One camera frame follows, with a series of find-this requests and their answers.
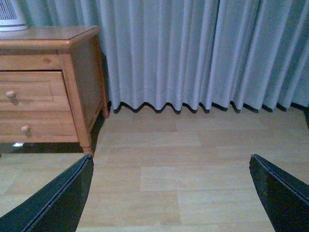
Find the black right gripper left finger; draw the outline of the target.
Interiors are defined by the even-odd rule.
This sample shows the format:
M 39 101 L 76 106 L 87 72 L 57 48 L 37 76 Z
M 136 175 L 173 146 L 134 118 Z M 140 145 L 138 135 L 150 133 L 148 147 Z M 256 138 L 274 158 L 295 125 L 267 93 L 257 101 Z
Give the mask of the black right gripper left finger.
M 87 154 L 0 218 L 2 232 L 74 232 L 88 198 L 94 171 Z

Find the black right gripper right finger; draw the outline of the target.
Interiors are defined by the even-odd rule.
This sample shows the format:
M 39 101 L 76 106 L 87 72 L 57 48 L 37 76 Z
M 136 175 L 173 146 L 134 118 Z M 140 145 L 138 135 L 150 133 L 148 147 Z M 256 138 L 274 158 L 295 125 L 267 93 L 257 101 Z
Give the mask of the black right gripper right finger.
M 276 232 L 309 230 L 309 186 L 253 154 L 250 173 L 258 197 Z

